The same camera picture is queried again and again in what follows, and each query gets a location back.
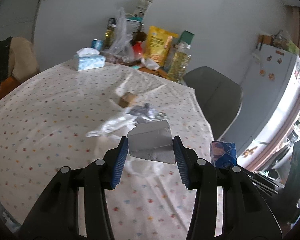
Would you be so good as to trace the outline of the blue patterned carton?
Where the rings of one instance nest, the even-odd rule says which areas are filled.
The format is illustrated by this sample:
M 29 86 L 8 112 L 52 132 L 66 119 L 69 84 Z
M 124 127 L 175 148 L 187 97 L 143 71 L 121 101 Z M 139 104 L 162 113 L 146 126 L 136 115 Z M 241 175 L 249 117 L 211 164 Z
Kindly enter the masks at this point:
M 212 141 L 211 163 L 217 168 L 229 169 L 237 165 L 236 146 L 233 142 Z

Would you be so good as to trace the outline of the clear plastic wrapper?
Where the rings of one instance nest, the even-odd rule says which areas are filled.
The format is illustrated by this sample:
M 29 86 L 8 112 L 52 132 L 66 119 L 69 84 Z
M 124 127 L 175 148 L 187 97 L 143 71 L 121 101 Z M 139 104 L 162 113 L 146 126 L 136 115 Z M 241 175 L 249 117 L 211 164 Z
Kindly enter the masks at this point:
M 113 133 L 124 126 L 133 125 L 137 116 L 126 112 L 119 112 L 110 119 L 104 121 L 96 129 L 86 133 L 86 137 L 100 137 Z

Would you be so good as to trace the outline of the white paper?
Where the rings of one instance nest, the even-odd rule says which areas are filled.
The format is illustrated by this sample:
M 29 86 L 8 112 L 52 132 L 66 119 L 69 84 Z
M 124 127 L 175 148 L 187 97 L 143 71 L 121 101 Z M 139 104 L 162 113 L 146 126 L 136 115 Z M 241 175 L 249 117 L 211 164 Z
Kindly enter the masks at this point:
M 175 164 L 173 138 L 168 121 L 138 124 L 127 135 L 131 156 L 143 160 Z

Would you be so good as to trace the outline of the small brown cardboard box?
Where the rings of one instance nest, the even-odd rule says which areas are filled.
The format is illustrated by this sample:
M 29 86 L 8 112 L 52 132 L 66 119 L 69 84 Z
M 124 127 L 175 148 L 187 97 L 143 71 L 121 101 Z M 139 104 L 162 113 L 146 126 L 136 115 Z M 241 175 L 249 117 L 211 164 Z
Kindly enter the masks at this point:
M 126 108 L 131 106 L 134 101 L 138 98 L 137 95 L 131 93 L 131 92 L 126 92 L 123 94 L 123 96 L 120 97 L 118 105 L 122 108 Z

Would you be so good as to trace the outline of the silver foil wrapper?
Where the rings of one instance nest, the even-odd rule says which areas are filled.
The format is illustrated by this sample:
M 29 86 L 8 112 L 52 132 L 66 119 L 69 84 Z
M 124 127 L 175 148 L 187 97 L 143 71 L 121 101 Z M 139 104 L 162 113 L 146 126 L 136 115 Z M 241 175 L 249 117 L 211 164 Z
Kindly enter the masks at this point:
M 137 124 L 168 120 L 166 113 L 157 111 L 149 103 L 145 103 L 143 106 L 134 106 L 128 114 L 136 117 Z

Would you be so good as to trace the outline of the grey upholstered chair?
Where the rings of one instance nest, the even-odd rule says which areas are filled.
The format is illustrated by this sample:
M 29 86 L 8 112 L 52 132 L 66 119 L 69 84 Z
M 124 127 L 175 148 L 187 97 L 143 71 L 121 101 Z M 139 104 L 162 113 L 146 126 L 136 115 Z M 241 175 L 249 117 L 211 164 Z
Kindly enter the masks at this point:
M 183 81 L 195 90 L 197 102 L 211 126 L 213 137 L 220 140 L 241 110 L 243 89 L 207 66 L 188 72 Z

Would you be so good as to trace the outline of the blue tissue box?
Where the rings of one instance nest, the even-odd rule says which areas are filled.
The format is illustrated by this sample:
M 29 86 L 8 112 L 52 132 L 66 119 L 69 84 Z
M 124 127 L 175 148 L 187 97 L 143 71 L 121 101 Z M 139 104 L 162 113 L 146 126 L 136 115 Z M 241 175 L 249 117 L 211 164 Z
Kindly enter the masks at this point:
M 74 54 L 75 69 L 77 71 L 104 67 L 106 58 L 94 48 L 82 48 Z

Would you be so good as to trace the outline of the cooking oil bottle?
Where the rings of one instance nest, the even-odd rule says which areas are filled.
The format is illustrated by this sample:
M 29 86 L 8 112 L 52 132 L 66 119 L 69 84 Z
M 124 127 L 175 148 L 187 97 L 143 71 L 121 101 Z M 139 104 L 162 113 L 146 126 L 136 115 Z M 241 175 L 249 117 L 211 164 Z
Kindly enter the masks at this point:
M 190 47 L 191 46 L 184 41 L 180 41 L 175 45 L 174 55 L 167 74 L 168 80 L 181 83 L 185 70 L 191 59 L 191 55 L 188 53 Z

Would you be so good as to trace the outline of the blue drink can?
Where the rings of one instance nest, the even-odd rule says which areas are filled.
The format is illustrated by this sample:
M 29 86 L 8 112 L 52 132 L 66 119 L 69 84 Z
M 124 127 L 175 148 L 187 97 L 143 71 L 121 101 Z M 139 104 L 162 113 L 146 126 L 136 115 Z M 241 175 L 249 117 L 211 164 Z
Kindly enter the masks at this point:
M 91 48 L 101 51 L 103 47 L 103 41 L 99 39 L 94 39 L 91 42 Z

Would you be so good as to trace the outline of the crumpled tissue by bottles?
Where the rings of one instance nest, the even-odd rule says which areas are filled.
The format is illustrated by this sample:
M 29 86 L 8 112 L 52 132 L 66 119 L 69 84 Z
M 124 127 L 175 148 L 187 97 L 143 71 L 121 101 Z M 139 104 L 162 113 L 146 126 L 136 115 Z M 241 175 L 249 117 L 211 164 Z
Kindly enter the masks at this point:
M 141 58 L 141 63 L 149 70 L 158 70 L 160 66 L 152 59 Z

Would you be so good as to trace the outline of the clear plastic bag on table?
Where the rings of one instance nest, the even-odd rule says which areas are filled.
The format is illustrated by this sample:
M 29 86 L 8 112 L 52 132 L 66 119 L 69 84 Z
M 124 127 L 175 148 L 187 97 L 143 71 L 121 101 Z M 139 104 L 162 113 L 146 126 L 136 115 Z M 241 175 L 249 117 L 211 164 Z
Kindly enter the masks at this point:
M 135 60 L 134 50 L 131 45 L 133 34 L 127 30 L 126 12 L 121 7 L 115 18 L 109 20 L 111 33 L 108 35 L 109 44 L 103 53 L 106 61 L 115 64 L 129 63 Z

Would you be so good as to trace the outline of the green tall box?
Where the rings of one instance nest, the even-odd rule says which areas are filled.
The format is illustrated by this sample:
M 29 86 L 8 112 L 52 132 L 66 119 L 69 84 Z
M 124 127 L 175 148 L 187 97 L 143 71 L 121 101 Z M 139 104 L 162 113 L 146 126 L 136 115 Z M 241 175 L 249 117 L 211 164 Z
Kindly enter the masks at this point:
M 188 45 L 191 45 L 192 40 L 194 38 L 194 34 L 190 31 L 183 31 L 177 43 L 184 42 Z

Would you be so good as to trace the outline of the red round bottle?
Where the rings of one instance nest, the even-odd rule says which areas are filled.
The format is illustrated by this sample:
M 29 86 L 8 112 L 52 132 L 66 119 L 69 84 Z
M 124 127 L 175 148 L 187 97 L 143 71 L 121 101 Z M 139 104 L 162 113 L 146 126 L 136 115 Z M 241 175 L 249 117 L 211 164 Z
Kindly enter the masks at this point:
M 142 48 L 142 42 L 136 41 L 136 43 L 133 46 L 134 51 L 134 60 L 140 60 L 143 56 L 143 48 Z

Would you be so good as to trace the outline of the yellow snack bag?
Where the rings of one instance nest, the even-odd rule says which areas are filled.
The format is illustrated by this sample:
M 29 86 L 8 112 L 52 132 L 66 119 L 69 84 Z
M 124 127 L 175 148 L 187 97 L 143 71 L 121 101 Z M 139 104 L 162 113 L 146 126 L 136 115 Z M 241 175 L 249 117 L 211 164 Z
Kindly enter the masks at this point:
M 147 34 L 144 58 L 151 59 L 163 67 L 172 42 L 178 37 L 176 33 L 151 25 Z

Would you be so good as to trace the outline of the white carton on shelf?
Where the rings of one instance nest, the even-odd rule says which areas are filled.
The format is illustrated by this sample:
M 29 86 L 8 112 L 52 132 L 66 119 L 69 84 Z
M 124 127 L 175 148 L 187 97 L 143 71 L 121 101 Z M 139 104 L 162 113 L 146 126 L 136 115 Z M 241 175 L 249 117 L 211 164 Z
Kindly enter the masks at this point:
M 136 17 L 138 21 L 142 22 L 152 2 L 153 0 L 138 0 L 133 16 Z

